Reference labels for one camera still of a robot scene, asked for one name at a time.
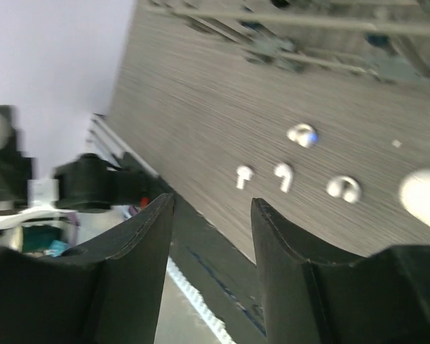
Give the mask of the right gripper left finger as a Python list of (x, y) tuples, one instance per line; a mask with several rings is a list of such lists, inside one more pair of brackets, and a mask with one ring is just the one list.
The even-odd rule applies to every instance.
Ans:
[(173, 197), (60, 257), (0, 247), (0, 343), (152, 343)]

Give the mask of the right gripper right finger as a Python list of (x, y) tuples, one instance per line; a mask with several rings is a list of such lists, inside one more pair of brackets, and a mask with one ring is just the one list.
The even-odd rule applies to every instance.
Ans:
[(362, 257), (260, 198), (251, 224), (269, 343), (430, 343), (430, 245)]

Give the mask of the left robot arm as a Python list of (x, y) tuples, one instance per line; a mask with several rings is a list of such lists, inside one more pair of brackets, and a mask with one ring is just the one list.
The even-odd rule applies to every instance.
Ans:
[(34, 159), (19, 149), (19, 143), (14, 107), (0, 105), (0, 230), (51, 214), (98, 214), (113, 206), (142, 206), (159, 179), (147, 166), (116, 166), (95, 153), (84, 153), (56, 167), (50, 177), (37, 179)]

